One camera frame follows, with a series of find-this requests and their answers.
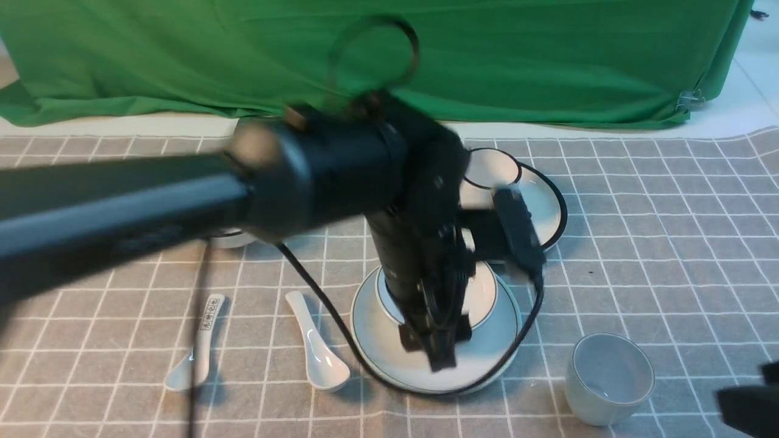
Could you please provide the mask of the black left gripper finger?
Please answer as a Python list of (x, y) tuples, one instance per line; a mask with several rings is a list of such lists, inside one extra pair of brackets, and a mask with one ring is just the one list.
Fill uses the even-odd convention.
[(403, 349), (406, 352), (425, 351), (425, 336), (427, 332), (424, 328), (404, 322), (399, 326), (399, 336)]
[(469, 316), (459, 316), (443, 327), (432, 324), (426, 329), (426, 355), (432, 372), (456, 367), (456, 347), (470, 341)]

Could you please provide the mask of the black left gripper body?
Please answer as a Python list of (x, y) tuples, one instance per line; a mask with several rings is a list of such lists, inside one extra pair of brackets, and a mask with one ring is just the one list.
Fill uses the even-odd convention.
[(461, 232), (459, 201), (385, 207), (366, 214), (386, 285), (404, 321), (425, 330), (463, 313), (476, 261)]

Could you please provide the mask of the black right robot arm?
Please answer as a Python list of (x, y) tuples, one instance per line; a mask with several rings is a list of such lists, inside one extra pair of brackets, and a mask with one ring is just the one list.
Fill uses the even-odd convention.
[(778, 436), (778, 362), (761, 366), (763, 382), (715, 392), (726, 426), (752, 437)]

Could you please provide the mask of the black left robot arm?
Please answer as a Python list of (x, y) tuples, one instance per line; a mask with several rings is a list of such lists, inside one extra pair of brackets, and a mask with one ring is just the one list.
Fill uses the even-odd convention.
[(340, 112), (289, 107), (202, 155), (2, 169), (2, 315), (74, 281), (241, 228), (266, 242), (398, 212), (452, 130), (386, 91)]

